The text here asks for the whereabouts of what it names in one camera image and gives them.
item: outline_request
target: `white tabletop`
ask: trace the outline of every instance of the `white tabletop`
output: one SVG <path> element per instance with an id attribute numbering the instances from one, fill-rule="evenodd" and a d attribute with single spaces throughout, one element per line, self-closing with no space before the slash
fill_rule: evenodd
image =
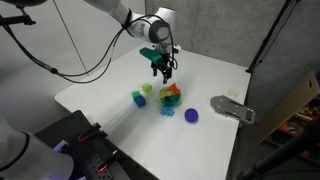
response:
<path id="1" fill-rule="evenodd" d="M 182 51 L 176 55 L 178 70 L 163 85 L 162 74 L 152 77 L 150 61 L 139 54 L 146 46 L 151 48 L 143 44 L 112 62 L 100 80 L 65 89 L 56 101 L 101 124 L 110 141 L 159 179 L 225 179 L 239 122 L 215 114 L 209 100 L 232 92 L 243 103 L 250 74 L 244 67 Z M 147 105 L 139 109 L 131 92 L 142 92 L 145 82 L 153 85 L 153 91 L 142 93 Z M 161 116 L 159 91 L 173 82 L 181 89 L 181 105 L 174 108 L 173 117 Z M 188 108 L 198 111 L 196 124 L 185 121 Z"/>

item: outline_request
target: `floor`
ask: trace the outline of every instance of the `floor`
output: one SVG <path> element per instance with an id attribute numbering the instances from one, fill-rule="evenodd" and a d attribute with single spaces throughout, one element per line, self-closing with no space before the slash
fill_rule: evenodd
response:
<path id="1" fill-rule="evenodd" d="M 260 145 L 253 143 L 256 129 L 259 125 L 243 126 L 239 129 L 237 139 L 234 145 L 229 171 L 227 174 L 227 180 L 234 180 L 239 172 L 251 167 L 255 162 L 266 157 L 268 154 L 276 150 L 274 146 L 267 142 L 263 142 Z M 264 180 L 319 180 L 320 179 L 320 166 L 315 165 L 300 157 L 293 158 L 286 163 L 275 168 L 271 172 L 279 171 L 291 171 L 291 170 L 307 170 L 318 171 L 304 172 L 304 173 L 286 173 L 270 175 L 264 178 Z"/>

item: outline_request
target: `colorful toy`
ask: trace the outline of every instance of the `colorful toy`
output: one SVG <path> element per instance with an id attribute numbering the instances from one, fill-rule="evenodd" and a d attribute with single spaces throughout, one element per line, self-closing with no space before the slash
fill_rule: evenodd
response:
<path id="1" fill-rule="evenodd" d="M 142 90 L 145 93 L 150 93 L 152 91 L 152 85 L 150 83 L 144 83 L 142 85 Z"/>
<path id="2" fill-rule="evenodd" d="M 196 123 L 198 121 L 199 115 L 195 109 L 187 109 L 184 113 L 185 119 L 190 123 Z"/>
<path id="3" fill-rule="evenodd" d="M 171 116 L 172 117 L 174 115 L 174 110 L 171 107 L 163 106 L 161 108 L 160 114 L 163 116 Z"/>
<path id="4" fill-rule="evenodd" d="M 138 97 L 138 96 L 140 96 L 140 91 L 133 91 L 133 92 L 132 92 L 132 99 L 133 99 L 133 101 L 135 101 L 134 99 L 135 99 L 136 97 Z"/>
<path id="5" fill-rule="evenodd" d="M 159 98 L 163 105 L 175 106 L 181 98 L 181 91 L 176 86 L 176 83 L 174 83 L 169 87 L 162 88 L 159 93 Z"/>
<path id="6" fill-rule="evenodd" d="M 134 98 L 134 102 L 138 105 L 139 108 L 142 108 L 146 105 L 146 99 L 143 96 L 138 96 Z"/>

